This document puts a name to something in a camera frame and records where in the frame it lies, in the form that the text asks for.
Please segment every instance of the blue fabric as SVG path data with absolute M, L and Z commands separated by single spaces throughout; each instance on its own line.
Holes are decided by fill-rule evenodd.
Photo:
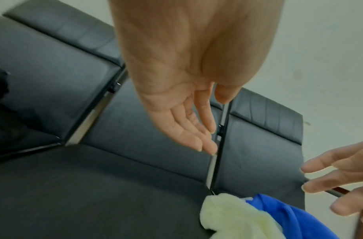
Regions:
M 330 229 L 304 210 L 270 196 L 258 194 L 246 202 L 269 213 L 282 228 L 286 239 L 339 239 Z

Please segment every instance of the black leather sofa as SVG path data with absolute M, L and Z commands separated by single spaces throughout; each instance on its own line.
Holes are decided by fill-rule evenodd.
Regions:
M 111 26 L 56 0 L 0 17 L 2 104 L 30 129 L 0 149 L 0 238 L 209 238 L 207 195 L 263 193 L 304 208 L 302 116 L 243 89 L 211 99 L 212 157 L 160 133 L 125 72 Z M 115 95 L 80 144 L 65 146 L 106 92 Z

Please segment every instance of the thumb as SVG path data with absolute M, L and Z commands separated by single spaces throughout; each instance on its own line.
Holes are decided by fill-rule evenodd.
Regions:
M 238 94 L 241 88 L 242 86 L 217 85 L 214 95 L 219 103 L 227 104 Z

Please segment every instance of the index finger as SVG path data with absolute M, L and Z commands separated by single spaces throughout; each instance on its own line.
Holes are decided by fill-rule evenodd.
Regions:
M 331 164 L 338 160 L 351 157 L 362 149 L 363 142 L 332 149 L 304 163 L 301 167 L 301 171 L 304 173 L 320 171 L 322 169 L 330 167 Z

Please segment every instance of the palm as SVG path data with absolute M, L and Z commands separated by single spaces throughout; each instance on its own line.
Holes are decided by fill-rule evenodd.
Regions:
M 216 129 L 212 86 L 217 83 L 216 98 L 227 103 L 260 68 L 282 5 L 282 0 L 264 1 L 267 7 L 250 0 L 111 0 L 138 96 L 172 139 L 210 154 L 217 151 L 210 135 Z M 259 19 L 262 24 L 253 24 Z

